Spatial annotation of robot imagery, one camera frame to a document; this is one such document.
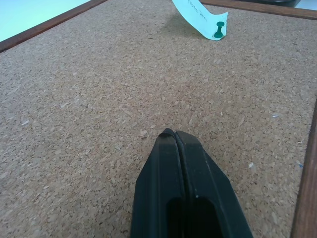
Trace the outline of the wood-framed cork board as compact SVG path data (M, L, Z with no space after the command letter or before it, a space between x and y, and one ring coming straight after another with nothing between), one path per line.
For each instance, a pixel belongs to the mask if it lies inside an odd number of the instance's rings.
M0 53L0 238L127 238L165 129L196 136L254 238L289 238L317 97L317 20L108 0Z

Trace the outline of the green pushpin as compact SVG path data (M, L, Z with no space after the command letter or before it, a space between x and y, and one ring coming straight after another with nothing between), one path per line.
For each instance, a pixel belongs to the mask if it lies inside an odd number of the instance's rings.
M217 25L217 31L215 32L214 37L216 39L221 39L223 37L223 33L221 30L222 30L222 27L225 25L225 23L222 21L219 21L217 22L216 25Z

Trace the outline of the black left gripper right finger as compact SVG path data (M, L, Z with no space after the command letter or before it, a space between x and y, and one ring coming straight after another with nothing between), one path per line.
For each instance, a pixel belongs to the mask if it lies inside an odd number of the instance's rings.
M228 177L200 141L176 132L185 190L186 238L253 238Z

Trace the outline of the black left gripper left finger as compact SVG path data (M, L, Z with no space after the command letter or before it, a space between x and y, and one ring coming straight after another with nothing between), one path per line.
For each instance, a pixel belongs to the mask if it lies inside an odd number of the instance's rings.
M184 196L176 134L166 128L136 180L130 238L184 238Z

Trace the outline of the green paper note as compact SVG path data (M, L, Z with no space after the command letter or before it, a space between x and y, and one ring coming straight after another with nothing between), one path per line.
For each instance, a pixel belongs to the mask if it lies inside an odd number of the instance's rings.
M172 2L182 17L205 38L215 41L220 40L214 37L217 31L216 24L219 21L225 23L221 31L223 33L222 38L226 36L228 12L212 14L199 0L172 0Z

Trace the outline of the dark tray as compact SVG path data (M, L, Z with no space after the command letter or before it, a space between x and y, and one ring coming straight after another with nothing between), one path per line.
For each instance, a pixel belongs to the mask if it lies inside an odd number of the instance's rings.
M265 2L269 4L290 4L296 5L300 0L256 0L259 2Z

